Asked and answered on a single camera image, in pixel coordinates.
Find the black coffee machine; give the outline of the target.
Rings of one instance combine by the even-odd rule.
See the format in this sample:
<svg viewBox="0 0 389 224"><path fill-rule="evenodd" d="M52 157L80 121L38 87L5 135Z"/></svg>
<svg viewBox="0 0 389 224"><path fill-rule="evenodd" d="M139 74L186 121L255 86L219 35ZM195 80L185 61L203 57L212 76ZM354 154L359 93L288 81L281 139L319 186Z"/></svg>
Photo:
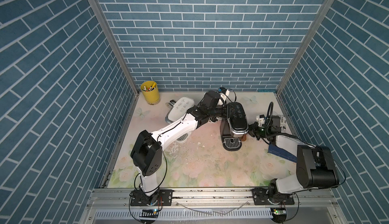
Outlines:
<svg viewBox="0 0 389 224"><path fill-rule="evenodd" d="M220 125L221 142L227 151L238 151L242 147L241 138L249 131L247 117L239 102L228 103L227 110L227 117Z"/></svg>

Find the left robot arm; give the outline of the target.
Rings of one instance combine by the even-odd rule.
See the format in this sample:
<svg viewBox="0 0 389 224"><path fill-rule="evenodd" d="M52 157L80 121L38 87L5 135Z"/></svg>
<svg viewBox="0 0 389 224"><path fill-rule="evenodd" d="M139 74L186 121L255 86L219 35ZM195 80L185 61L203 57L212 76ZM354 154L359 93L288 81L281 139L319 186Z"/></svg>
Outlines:
<svg viewBox="0 0 389 224"><path fill-rule="evenodd" d="M130 156L140 176L140 187L135 188L135 195L144 205L153 205L161 199L161 183L157 181L156 172L162 164L162 159L166 159L165 149L184 134L209 121L228 116L225 102L229 94L230 90L224 87L217 91L208 91L197 105L189 108L178 120L160 130L144 130L138 135Z"/></svg>

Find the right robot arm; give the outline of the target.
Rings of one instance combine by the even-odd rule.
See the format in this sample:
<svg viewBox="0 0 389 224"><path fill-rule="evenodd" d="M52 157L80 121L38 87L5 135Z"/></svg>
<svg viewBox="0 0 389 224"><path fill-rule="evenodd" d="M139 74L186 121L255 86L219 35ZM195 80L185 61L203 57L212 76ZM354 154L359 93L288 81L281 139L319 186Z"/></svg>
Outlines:
<svg viewBox="0 0 389 224"><path fill-rule="evenodd" d="M263 123L249 125L249 135L264 140L287 160L296 162L295 174L272 179L267 188L259 191L259 204L294 204L293 195L298 192L336 188L340 179L331 150L303 142L299 137L282 132L273 125L272 116L262 118Z"/></svg>

